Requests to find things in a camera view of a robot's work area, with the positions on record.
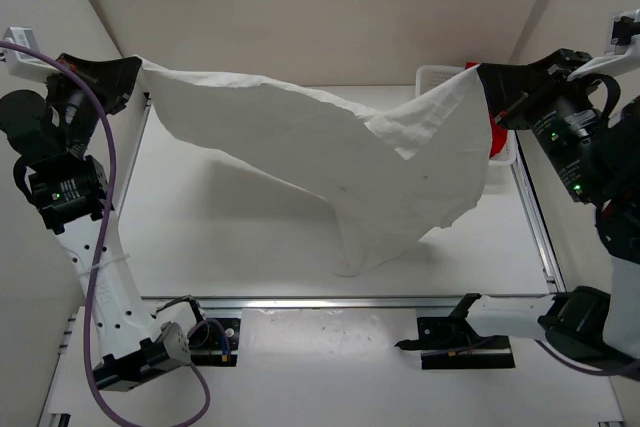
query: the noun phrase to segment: black cable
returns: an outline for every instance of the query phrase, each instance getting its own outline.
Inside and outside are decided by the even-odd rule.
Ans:
[[[13,164],[13,181],[16,183],[16,187],[24,194],[31,205],[34,205],[33,202],[33,194],[27,187],[27,182],[24,180],[27,175],[27,162],[24,160],[24,157],[20,157],[16,160],[16,163]]]
[[[621,94],[620,84],[616,82],[616,79],[614,79],[609,75],[588,74],[580,79],[580,86],[582,90],[585,90],[587,87],[593,84],[593,82],[596,80],[599,80],[600,82],[602,82],[604,86],[607,88],[607,100],[604,103],[604,108],[602,109],[602,115],[600,116],[600,122],[606,122],[609,119],[611,112],[613,112],[613,109],[615,108],[618,101],[620,100],[620,94]]]

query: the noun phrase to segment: basket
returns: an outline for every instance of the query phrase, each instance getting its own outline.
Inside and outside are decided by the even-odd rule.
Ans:
[[[429,92],[434,87],[446,82],[451,77],[458,75],[464,69],[462,67],[449,67],[446,65],[423,65],[416,72],[416,97]],[[507,133],[507,142],[500,152],[489,159],[490,166],[509,166],[516,161],[517,144],[516,133],[510,130]]]

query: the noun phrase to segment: white cloth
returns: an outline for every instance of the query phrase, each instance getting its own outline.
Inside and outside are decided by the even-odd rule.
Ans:
[[[324,198],[356,275],[449,227],[475,207],[491,130],[469,69],[384,113],[264,76],[181,72],[143,63],[161,122],[176,138],[222,150]]]

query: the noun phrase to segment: white table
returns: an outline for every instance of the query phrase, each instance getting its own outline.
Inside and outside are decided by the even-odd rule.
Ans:
[[[413,92],[331,90],[379,108]],[[393,348],[417,337],[415,307],[450,306],[452,299],[443,296],[548,292],[551,254],[516,178],[522,181],[517,169],[490,169],[478,207],[452,228],[430,232],[398,259],[341,278],[331,273],[343,254],[324,201],[220,152],[173,139],[151,112],[120,223],[141,294],[150,303],[192,294],[205,307],[235,309],[243,322],[238,366],[204,369],[213,404],[198,425],[595,426],[621,420],[607,379],[571,372],[530,341],[512,340],[517,368],[501,371],[421,371],[417,355]],[[64,342],[69,347],[47,408],[70,414],[69,427],[106,427],[111,424],[86,389],[81,328],[74,325]],[[168,425],[199,409],[202,396],[191,375],[181,369],[107,399],[132,421]]]

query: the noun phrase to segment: red cloth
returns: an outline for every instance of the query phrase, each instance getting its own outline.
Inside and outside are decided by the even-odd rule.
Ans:
[[[469,67],[473,67],[474,65],[478,65],[478,62],[467,62],[465,65],[465,69]],[[491,123],[491,151],[489,151],[489,158],[493,157],[496,154],[499,154],[500,151],[504,148],[504,145],[507,143],[507,131],[502,127],[498,127],[496,123],[493,121],[493,117],[489,114],[489,122]]]

